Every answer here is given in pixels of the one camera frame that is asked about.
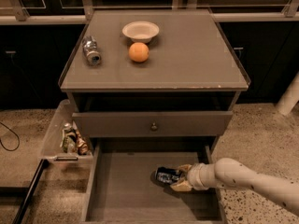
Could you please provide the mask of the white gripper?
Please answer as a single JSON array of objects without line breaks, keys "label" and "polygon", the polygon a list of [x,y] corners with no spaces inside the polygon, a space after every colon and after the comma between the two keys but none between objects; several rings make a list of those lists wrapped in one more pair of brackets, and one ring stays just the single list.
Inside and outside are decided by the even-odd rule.
[{"label": "white gripper", "polygon": [[171,184],[170,188],[176,192],[188,192],[192,189],[206,190],[216,187],[213,164],[196,163],[193,166],[183,164],[177,168],[182,173],[187,173],[187,179],[182,178]]}]

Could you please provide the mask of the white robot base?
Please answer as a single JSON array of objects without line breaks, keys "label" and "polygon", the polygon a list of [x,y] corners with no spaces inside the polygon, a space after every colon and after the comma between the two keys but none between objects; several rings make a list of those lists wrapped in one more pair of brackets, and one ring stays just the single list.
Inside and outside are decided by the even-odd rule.
[{"label": "white robot base", "polygon": [[299,72],[296,74],[287,90],[283,93],[276,109],[284,116],[288,115],[299,102]]}]

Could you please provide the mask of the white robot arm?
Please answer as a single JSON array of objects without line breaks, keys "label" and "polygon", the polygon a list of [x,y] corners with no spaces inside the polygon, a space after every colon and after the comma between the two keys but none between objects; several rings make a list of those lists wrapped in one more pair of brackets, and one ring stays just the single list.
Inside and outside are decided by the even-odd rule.
[{"label": "white robot arm", "polygon": [[183,177],[170,185],[174,191],[250,189],[299,216],[299,184],[294,181],[257,173],[230,158],[213,164],[184,164],[178,170]]}]

